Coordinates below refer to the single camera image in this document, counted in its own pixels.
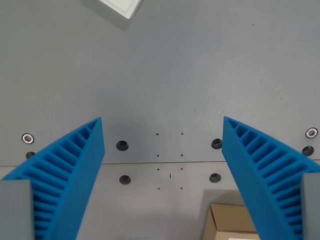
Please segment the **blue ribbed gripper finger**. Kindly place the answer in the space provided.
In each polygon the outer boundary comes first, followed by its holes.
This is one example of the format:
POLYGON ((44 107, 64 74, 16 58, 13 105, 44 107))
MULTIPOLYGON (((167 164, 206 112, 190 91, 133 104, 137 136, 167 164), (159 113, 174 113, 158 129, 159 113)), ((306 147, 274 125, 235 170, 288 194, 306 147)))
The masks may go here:
POLYGON ((279 140, 223 118, 222 154, 262 240, 303 239, 301 179, 319 164, 279 140))
POLYGON ((35 240, 74 240, 105 155, 98 117, 35 153, 3 177, 27 180, 35 240))

